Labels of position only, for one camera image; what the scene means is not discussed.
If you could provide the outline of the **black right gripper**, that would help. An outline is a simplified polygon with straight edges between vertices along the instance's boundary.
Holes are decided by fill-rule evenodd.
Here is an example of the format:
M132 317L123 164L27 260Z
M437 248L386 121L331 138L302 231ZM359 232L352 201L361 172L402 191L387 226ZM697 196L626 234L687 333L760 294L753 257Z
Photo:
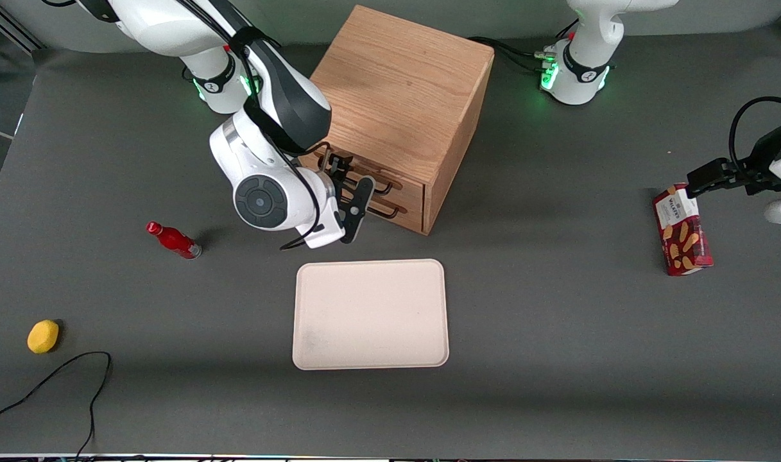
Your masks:
M336 210L334 215L340 223L357 223L360 220L360 201L357 182L347 175L352 170L353 158L340 158L332 148L325 149L323 166L326 175L334 184Z

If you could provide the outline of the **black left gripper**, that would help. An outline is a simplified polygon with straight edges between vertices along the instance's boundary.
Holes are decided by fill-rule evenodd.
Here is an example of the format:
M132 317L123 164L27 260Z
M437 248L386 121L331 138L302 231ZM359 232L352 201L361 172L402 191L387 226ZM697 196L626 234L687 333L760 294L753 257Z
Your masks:
M781 180L769 167L781 150L781 126L763 135L743 164L747 170L728 169L728 160L711 160L687 173L687 195L701 195L721 188L744 187L748 194L781 193Z

